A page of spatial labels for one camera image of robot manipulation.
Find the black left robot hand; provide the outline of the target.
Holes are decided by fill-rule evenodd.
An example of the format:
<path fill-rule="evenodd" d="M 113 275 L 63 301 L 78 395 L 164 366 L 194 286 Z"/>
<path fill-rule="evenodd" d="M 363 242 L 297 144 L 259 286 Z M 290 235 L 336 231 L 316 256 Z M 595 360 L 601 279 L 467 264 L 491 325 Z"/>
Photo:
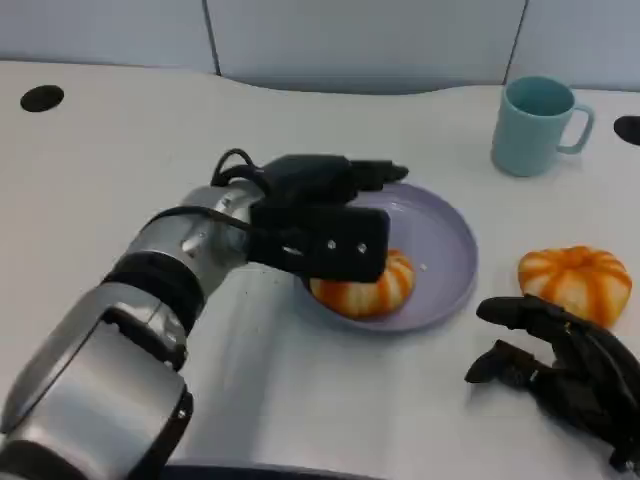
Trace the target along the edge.
<path fill-rule="evenodd" d="M 260 170 L 266 199 L 279 206 L 346 204 L 361 192 L 380 191 L 409 173 L 391 160 L 349 160 L 340 155 L 292 154 Z"/>

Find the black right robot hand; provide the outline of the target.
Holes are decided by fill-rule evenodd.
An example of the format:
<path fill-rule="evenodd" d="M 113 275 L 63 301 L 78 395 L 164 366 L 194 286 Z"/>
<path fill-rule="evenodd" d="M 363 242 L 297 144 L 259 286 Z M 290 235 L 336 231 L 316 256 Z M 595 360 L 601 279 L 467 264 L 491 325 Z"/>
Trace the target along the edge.
<path fill-rule="evenodd" d="M 614 470 L 638 473 L 639 361 L 614 334 L 534 295 L 488 298 L 476 314 L 549 343 L 555 362 L 498 340 L 466 382 L 528 392 L 550 416 L 609 444 Z"/>

